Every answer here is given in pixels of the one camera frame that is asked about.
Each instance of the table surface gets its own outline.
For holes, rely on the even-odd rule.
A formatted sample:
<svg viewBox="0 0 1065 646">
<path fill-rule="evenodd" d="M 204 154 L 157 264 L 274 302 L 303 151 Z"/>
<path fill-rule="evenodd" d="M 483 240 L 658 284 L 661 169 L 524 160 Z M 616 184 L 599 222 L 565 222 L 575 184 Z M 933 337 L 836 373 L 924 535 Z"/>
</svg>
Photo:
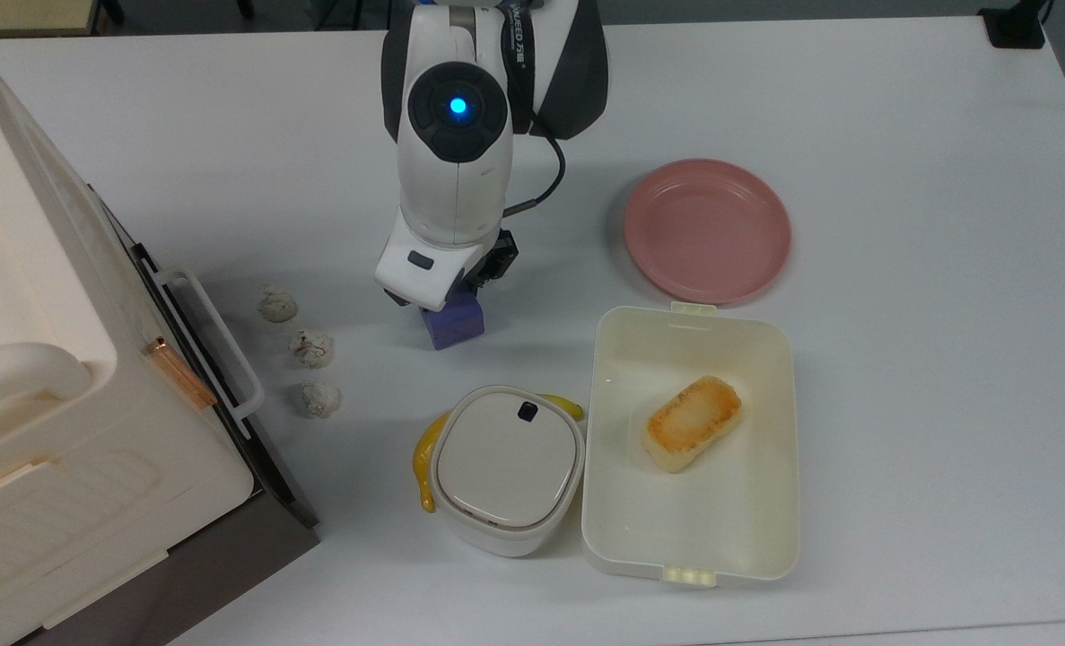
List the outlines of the table surface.
<svg viewBox="0 0 1065 646">
<path fill-rule="evenodd" d="M 606 114 L 509 220 L 488 332 L 432 351 L 373 283 L 396 210 L 378 33 L 0 42 L 0 73 L 159 261 L 198 272 L 269 390 L 260 419 L 322 544 L 177 643 L 717 643 L 1065 620 L 1065 81 L 978 18 L 607 29 Z M 635 269 L 632 186 L 683 158 L 767 181 L 794 227 L 728 316 L 794 349 L 802 554 L 780 581 L 688 590 L 583 559 L 580 502 L 527 559 L 462 543 L 410 454 L 478 386 L 587 401 Z M 520 138 L 511 201 L 555 173 Z M 261 283 L 298 299 L 263 322 Z M 296 328 L 339 360 L 297 368 Z M 340 385 L 308 420 L 297 384 Z"/>
<path fill-rule="evenodd" d="M 1056 643 L 1065 646 L 1065 623 L 856 634 L 850 637 L 790 639 L 786 642 L 757 643 L 759 646 L 1053 646 Z"/>
</svg>

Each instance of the pink plate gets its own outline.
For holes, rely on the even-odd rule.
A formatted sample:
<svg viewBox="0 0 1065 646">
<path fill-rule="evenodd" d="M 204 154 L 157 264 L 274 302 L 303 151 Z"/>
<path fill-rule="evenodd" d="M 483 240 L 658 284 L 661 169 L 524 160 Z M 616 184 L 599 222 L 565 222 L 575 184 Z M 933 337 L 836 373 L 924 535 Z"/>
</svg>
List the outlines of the pink plate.
<svg viewBox="0 0 1065 646">
<path fill-rule="evenodd" d="M 791 223 L 775 192 L 743 168 L 683 160 L 656 168 L 624 213 L 632 260 L 660 289 L 691 302 L 758 294 L 787 262 Z"/>
</svg>

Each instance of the purple block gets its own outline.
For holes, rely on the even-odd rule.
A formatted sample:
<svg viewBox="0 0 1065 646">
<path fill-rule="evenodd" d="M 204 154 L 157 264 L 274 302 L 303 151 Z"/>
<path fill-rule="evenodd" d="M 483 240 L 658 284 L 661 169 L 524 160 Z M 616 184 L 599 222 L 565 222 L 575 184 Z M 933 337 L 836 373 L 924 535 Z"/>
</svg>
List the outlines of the purple block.
<svg viewBox="0 0 1065 646">
<path fill-rule="evenodd" d="M 484 334 L 484 311 L 472 292 L 453 292 L 440 312 L 422 307 L 421 317 L 424 318 L 424 326 L 428 328 L 432 346 L 437 349 L 445 349 Z"/>
</svg>

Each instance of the small white container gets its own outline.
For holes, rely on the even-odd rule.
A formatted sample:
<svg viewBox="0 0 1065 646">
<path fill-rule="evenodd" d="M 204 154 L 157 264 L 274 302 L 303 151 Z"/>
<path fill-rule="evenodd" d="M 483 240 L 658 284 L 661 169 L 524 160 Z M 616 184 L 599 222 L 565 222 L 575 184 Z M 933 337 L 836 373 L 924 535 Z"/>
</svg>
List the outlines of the small white container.
<svg viewBox="0 0 1065 646">
<path fill-rule="evenodd" d="M 510 386 L 468 394 L 432 451 L 441 517 L 501 557 L 535 551 L 560 525 L 584 470 L 584 437 L 564 410 Z"/>
<path fill-rule="evenodd" d="M 618 575 L 716 585 L 776 580 L 800 550 L 794 371 L 783 332 L 718 318 L 711 305 L 621 307 L 596 335 L 581 527 L 585 554 Z M 727 381 L 744 414 L 678 474 L 641 444 L 648 418 L 705 375 Z"/>
</svg>

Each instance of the black cable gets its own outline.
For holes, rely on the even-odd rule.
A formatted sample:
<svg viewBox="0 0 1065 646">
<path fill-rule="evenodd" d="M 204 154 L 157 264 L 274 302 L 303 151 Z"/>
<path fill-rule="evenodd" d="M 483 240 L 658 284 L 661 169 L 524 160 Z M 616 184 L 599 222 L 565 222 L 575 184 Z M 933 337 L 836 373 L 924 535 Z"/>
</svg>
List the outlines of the black cable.
<svg viewBox="0 0 1065 646">
<path fill-rule="evenodd" d="M 544 138 L 548 140 L 548 145 L 552 146 L 552 150 L 556 152 L 556 162 L 560 164 L 560 167 L 558 167 L 558 170 L 556 171 L 556 179 L 552 180 L 552 184 L 548 184 L 548 188 L 544 189 L 544 193 L 540 193 L 540 196 L 537 196 L 535 199 L 525 200 L 510 205 L 510 208 L 504 210 L 501 217 L 508 217 L 515 215 L 517 213 L 523 213 L 525 210 L 536 209 L 540 202 L 547 200 L 548 196 L 552 196 L 553 193 L 556 192 L 556 187 L 560 186 L 561 180 L 564 180 L 564 170 L 567 168 L 567 164 L 564 163 L 564 151 L 560 149 L 560 144 L 556 142 L 556 137 L 552 135 L 552 131 L 548 131 L 548 127 L 545 127 L 544 122 L 540 121 L 540 117 L 532 112 L 529 112 L 528 114 L 531 115 L 532 126 L 537 126 L 544 132 Z"/>
<path fill-rule="evenodd" d="M 536 114 L 536 111 L 532 110 L 532 99 L 529 99 L 527 95 L 524 94 L 524 88 L 521 87 L 520 83 L 512 81 L 512 61 L 507 55 L 503 57 L 504 72 L 506 72 L 508 77 L 509 85 L 515 89 L 517 99 L 519 99 L 521 103 L 524 103 L 524 105 L 527 105 L 529 121 L 532 122 L 532 127 L 540 128 L 541 134 L 543 134 L 544 138 L 548 140 L 548 145 L 552 146 L 552 150 L 556 152 L 556 162 L 560 164 L 558 165 L 558 170 L 556 170 L 556 179 L 552 180 L 552 184 L 548 184 L 548 188 L 545 189 L 544 193 L 540 193 L 540 196 L 532 200 L 525 200 L 505 209 L 503 214 L 501 214 L 501 217 L 504 218 L 515 215 L 517 213 L 523 213 L 525 210 L 536 209 L 540 202 L 547 200 L 548 196 L 552 196 L 553 192 L 556 192 L 556 187 L 560 186 L 561 180 L 564 180 L 564 170 L 567 165 L 564 164 L 564 151 L 560 149 L 560 144 L 556 142 L 556 137 L 552 135 L 552 129 L 547 127 L 547 123 L 540 121 L 540 115 Z"/>
</svg>

